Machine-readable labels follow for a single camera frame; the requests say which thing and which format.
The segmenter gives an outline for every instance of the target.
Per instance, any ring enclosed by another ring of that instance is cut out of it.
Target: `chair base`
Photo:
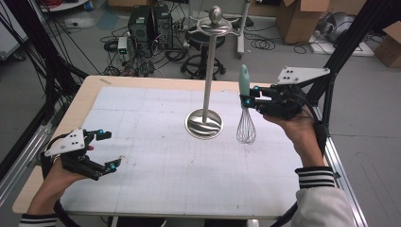
[[[200,58],[201,60],[201,55],[194,55],[187,59],[183,65],[181,66],[181,72],[187,72],[189,75],[191,75],[191,79],[193,78],[198,78],[198,79],[204,79],[206,77],[206,69],[207,65],[203,65],[199,63],[199,61],[196,61],[197,58]],[[218,59],[215,58],[215,63],[214,63],[214,70],[213,70],[213,80],[217,80],[216,74],[221,73],[225,74],[226,69],[224,66],[220,63]]]

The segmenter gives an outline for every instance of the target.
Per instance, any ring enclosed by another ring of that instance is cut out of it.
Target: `hand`
[[[324,166],[323,156],[313,129],[313,121],[305,112],[290,120],[269,115],[264,115],[263,118],[283,128],[287,137],[294,144],[295,150],[300,155],[304,167]]]
[[[54,204],[64,194],[65,189],[74,182],[83,179],[86,177],[62,168],[61,157],[57,158],[26,213],[29,215],[52,214]]]

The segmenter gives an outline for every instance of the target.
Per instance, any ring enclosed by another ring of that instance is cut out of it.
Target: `round metal base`
[[[212,139],[223,130],[223,119],[218,113],[208,110],[206,122],[202,122],[203,109],[191,112],[185,119],[186,130],[198,139]]]

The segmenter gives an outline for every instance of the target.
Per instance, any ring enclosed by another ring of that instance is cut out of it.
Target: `gray floor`
[[[128,17],[127,14],[111,12],[101,4],[98,7],[89,12],[96,25],[76,30],[71,36],[101,72],[107,66],[107,53],[99,39],[110,36],[111,31],[124,26]],[[58,17],[78,11],[80,9],[67,10]],[[272,25],[270,19],[253,20],[255,26],[252,29]],[[260,31],[260,34],[278,37],[275,28]],[[96,75],[96,70],[68,41],[66,35],[62,37],[74,65]],[[246,41],[246,54],[239,60],[235,54],[235,43],[234,37],[228,37],[224,46],[217,51],[217,58],[227,68],[225,75],[218,76],[219,80],[236,80],[239,65],[244,63],[250,70],[252,82],[275,82],[285,65],[323,67],[329,58],[312,54],[309,49],[306,54],[297,54],[293,46],[276,45],[273,50],[255,49],[250,41]],[[368,45],[376,47],[373,42]],[[196,51],[191,49],[190,54],[194,53]],[[180,72],[178,63],[171,62],[160,70],[166,78],[188,79],[188,75]],[[150,76],[160,78],[162,74],[156,71]],[[352,57],[336,81],[330,133],[370,226],[401,226],[401,178],[397,177],[401,171],[400,83],[401,69],[387,68],[376,57]],[[0,96],[0,158],[3,160],[44,103],[44,93],[29,61],[8,60],[0,65]],[[29,170],[0,207],[2,226],[17,225],[20,215],[13,214],[11,206],[28,174]],[[84,226],[106,226],[99,217],[75,218]],[[269,226],[269,222],[261,220],[260,226]]]

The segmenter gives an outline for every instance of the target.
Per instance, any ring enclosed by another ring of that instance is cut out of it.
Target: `sleeve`
[[[18,227],[54,227],[56,222],[56,214],[42,216],[23,214]]]
[[[291,226],[356,226],[344,191],[335,187],[331,167],[298,168],[298,210]]]

